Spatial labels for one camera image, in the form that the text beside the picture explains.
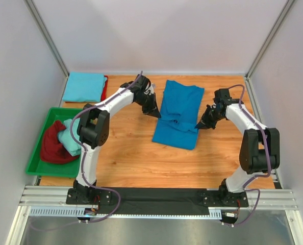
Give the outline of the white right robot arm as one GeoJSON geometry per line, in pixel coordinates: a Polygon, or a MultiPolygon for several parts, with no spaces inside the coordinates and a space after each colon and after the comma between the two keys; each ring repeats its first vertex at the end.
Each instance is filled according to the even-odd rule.
{"type": "Polygon", "coordinates": [[[257,178],[268,178],[280,165],[280,133],[259,122],[246,108],[242,98],[234,99],[228,88],[214,92],[213,104],[207,105],[198,130],[214,129],[218,121],[231,121],[242,134],[239,167],[223,179],[218,190],[203,192],[204,204],[236,207],[248,205],[247,186],[257,178]]]}

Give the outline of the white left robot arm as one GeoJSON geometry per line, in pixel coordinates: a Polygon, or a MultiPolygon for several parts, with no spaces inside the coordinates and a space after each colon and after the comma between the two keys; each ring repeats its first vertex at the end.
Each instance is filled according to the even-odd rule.
{"type": "Polygon", "coordinates": [[[144,115],[161,118],[154,88],[147,77],[138,74],[134,81],[122,84],[105,101],[86,104],[74,117],[79,120],[79,138],[75,141],[81,146],[81,158],[79,173],[67,194],[67,204],[97,204],[100,193],[106,191],[106,188],[96,186],[96,169],[99,153],[109,137],[110,120],[132,103],[140,105],[144,115]]]}

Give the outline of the mint green t shirt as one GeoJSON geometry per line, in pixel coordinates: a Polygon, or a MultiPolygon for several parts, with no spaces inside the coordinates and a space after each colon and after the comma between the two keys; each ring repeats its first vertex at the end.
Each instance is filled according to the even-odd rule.
{"type": "Polygon", "coordinates": [[[70,133],[70,125],[72,119],[67,119],[63,121],[63,125],[66,127],[65,130],[62,130],[58,133],[58,140],[63,144],[65,149],[70,153],[71,156],[78,156],[81,154],[81,146],[74,141],[70,133]]]}

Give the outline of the dark red t shirt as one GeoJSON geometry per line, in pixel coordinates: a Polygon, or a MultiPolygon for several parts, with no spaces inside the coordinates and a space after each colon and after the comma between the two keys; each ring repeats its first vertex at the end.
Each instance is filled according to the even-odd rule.
{"type": "Polygon", "coordinates": [[[64,131],[66,126],[56,120],[43,134],[40,159],[51,164],[62,165],[77,160],[79,156],[72,156],[64,145],[58,140],[58,133],[64,131]]]}

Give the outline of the green plastic bin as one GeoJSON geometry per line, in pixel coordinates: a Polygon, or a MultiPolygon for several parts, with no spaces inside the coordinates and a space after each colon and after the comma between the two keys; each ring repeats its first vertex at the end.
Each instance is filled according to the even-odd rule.
{"type": "Polygon", "coordinates": [[[58,108],[49,109],[45,122],[41,128],[40,135],[29,159],[26,173],[35,176],[52,176],[62,178],[75,178],[79,172],[80,160],[76,159],[65,164],[53,164],[44,162],[40,158],[42,139],[45,131],[57,120],[63,122],[67,119],[73,119],[81,109],[75,108],[58,108]]]}

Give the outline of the right aluminium frame post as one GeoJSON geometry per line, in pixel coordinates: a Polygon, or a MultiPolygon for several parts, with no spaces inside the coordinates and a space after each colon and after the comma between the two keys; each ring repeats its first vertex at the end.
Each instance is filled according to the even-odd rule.
{"type": "Polygon", "coordinates": [[[249,80],[251,78],[251,76],[254,74],[254,72],[256,71],[256,68],[260,64],[262,58],[266,54],[268,48],[270,47],[270,45],[273,42],[275,36],[279,32],[281,26],[283,25],[285,19],[289,15],[291,9],[293,8],[293,6],[295,5],[296,2],[297,2],[296,0],[287,0],[285,2],[282,10],[280,11],[280,13],[279,13],[278,17],[276,18],[272,28],[270,29],[265,41],[263,42],[263,44],[262,44],[260,50],[258,51],[255,59],[253,60],[249,70],[245,74],[245,78],[247,80],[249,80]]]}

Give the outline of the aluminium frame post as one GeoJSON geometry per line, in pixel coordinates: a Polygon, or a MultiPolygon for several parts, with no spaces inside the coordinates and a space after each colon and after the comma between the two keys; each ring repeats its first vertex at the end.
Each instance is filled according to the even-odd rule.
{"type": "Polygon", "coordinates": [[[24,0],[24,3],[26,4],[30,14],[32,15],[40,33],[42,34],[43,36],[43,39],[45,40],[47,46],[49,47],[53,57],[55,58],[59,68],[61,69],[62,73],[64,74],[64,76],[66,78],[68,78],[69,76],[69,71],[66,67],[66,64],[65,62],[63,61],[53,39],[52,39],[52,36],[50,35],[45,23],[44,23],[44,20],[41,16],[41,14],[39,13],[39,10],[38,8],[36,7],[35,3],[33,0],[24,0]]]}
{"type": "Polygon", "coordinates": [[[254,74],[254,72],[256,71],[256,68],[260,64],[262,58],[266,54],[268,48],[270,47],[270,45],[273,42],[275,36],[279,32],[281,26],[283,25],[285,19],[289,15],[291,9],[293,8],[293,6],[295,5],[296,2],[297,2],[296,0],[287,0],[285,2],[282,10],[280,11],[280,13],[279,13],[278,17],[276,18],[272,28],[270,29],[265,41],[263,42],[263,44],[262,44],[260,50],[258,51],[255,59],[253,60],[249,70],[245,74],[245,78],[247,80],[249,80],[251,78],[251,76],[254,74]]]}

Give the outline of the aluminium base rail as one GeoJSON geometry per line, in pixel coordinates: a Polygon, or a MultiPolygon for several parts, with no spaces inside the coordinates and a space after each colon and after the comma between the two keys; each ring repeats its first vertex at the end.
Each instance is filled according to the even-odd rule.
{"type": "MultiPolygon", "coordinates": [[[[65,206],[69,186],[25,186],[20,206],[65,206]]],[[[261,189],[258,210],[298,210],[290,189],[261,189]]]]}

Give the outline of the left aluminium frame post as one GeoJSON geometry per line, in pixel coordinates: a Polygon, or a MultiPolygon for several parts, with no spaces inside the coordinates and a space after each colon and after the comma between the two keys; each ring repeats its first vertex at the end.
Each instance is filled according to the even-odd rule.
{"type": "Polygon", "coordinates": [[[24,0],[24,3],[26,4],[30,14],[32,15],[40,33],[42,34],[43,36],[43,39],[45,40],[47,46],[49,47],[53,57],[55,58],[59,68],[61,69],[62,73],[64,74],[64,76],[66,78],[68,78],[69,76],[69,71],[66,67],[66,64],[65,62],[63,61],[53,39],[52,39],[52,36],[50,35],[45,23],[44,23],[44,20],[41,16],[41,14],[39,13],[39,10],[38,8],[36,7],[35,3],[33,0],[24,0]]]}

